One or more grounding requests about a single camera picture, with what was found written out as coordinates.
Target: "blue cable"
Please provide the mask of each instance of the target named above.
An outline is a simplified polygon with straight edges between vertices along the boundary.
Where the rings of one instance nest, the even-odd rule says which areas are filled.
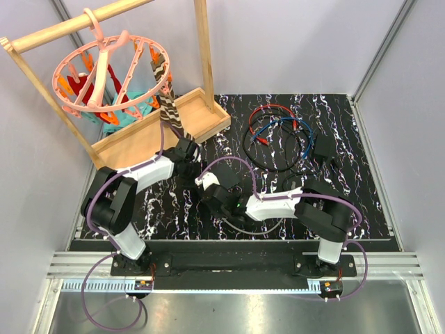
[[[311,149],[312,146],[312,137],[313,137],[313,132],[311,127],[303,120],[299,120],[298,118],[294,118],[294,117],[283,117],[280,118],[279,120],[273,120],[272,122],[270,122],[269,124],[267,124],[265,127],[263,127],[261,130],[259,130],[253,137],[252,137],[252,141],[254,141],[256,139],[256,137],[258,137],[265,129],[267,129],[268,127],[270,127],[271,125],[275,124],[275,123],[279,123],[282,122],[283,120],[296,120],[297,122],[303,124],[306,126],[306,128],[309,130],[309,145],[307,146],[307,149],[305,150],[305,153],[303,154],[303,159],[307,157],[307,155],[309,154],[309,150]]]

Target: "wooden tray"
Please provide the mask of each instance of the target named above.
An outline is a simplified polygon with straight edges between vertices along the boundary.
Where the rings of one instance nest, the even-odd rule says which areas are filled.
[[[214,102],[212,111],[206,107],[201,88],[177,98],[175,102],[184,129],[192,134],[197,143],[202,143],[230,125],[230,115],[218,103]],[[92,148],[110,168],[139,164],[151,158],[161,147],[159,123],[159,110],[156,110],[98,141]],[[178,140],[169,127],[164,127],[164,134],[164,149],[175,146]]]

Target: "wooden rack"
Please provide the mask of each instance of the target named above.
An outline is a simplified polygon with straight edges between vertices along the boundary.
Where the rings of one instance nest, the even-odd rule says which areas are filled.
[[[93,10],[93,13],[97,20],[101,22],[151,1],[153,0],[120,0]],[[198,143],[201,143],[228,127],[230,116],[214,100],[206,0],[194,0],[194,2],[204,90],[201,88],[192,90],[176,99],[175,102],[184,128],[195,137]],[[4,37],[0,39],[0,43],[51,108],[76,136],[90,155],[96,168],[103,166],[124,168],[149,159],[159,150],[159,111],[154,111],[142,120],[138,120],[91,145],[21,55],[40,45],[88,28],[91,24],[90,18],[86,14],[82,14],[13,41]],[[176,142],[175,135],[166,128],[164,148],[172,147],[176,145]]]

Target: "gray wall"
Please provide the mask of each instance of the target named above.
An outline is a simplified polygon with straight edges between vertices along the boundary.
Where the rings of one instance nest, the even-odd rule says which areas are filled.
[[[418,1],[359,101],[407,251],[445,326],[445,2]]]
[[[47,1],[2,3],[0,34],[10,40],[55,23]],[[72,50],[63,38],[24,55],[49,86]],[[70,235],[90,160],[3,48],[0,63],[0,332],[27,333],[52,255]],[[97,126],[80,129],[97,140]]]
[[[109,2],[65,0],[72,16]],[[215,92],[352,94],[402,2],[208,0]],[[155,1],[102,27],[105,35],[127,29],[160,42],[172,60],[176,93],[202,85],[192,0]],[[81,35],[92,40],[88,29]],[[121,68],[116,57],[111,61],[120,75],[131,60],[125,61]]]

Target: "black and white marble surface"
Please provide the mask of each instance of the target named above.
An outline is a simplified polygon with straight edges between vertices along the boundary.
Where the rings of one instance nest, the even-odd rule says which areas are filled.
[[[336,190],[347,195],[352,203],[363,213],[364,220],[354,231],[354,238],[386,239],[389,232],[382,212],[380,200],[375,189],[365,152],[360,141],[358,128],[346,95],[216,95],[216,101],[232,117],[229,128],[221,131],[202,145],[202,158],[212,162],[218,157],[230,156],[246,158],[241,140],[248,126],[248,118],[253,110],[265,104],[282,104],[290,108],[297,118],[304,120],[316,132],[331,135],[336,142],[338,168],[316,166],[311,159],[301,159],[294,170],[314,171],[317,179],[325,180]],[[264,118],[255,129],[270,122]],[[279,125],[269,127],[263,137],[271,142],[269,146],[251,144],[250,136],[246,141],[250,152],[268,166],[282,168],[284,160],[284,139],[288,135]],[[299,154],[296,140],[290,138],[286,149],[290,159]],[[300,137],[306,145],[305,137]],[[251,191],[252,180],[248,169],[239,161],[227,162],[242,180],[243,191]],[[257,188],[270,193],[281,191],[283,179],[292,171],[284,173],[267,172],[254,168]],[[302,184],[307,177],[292,178]],[[274,226],[275,220],[258,223],[255,232]],[[231,229],[224,222],[213,218],[209,210],[200,202],[193,191],[180,189],[174,179],[159,182],[140,192],[136,197],[133,224],[144,239],[313,239],[310,230],[296,219],[282,219],[280,228],[267,235],[248,236]],[[98,237],[88,230],[82,231],[81,239]]]

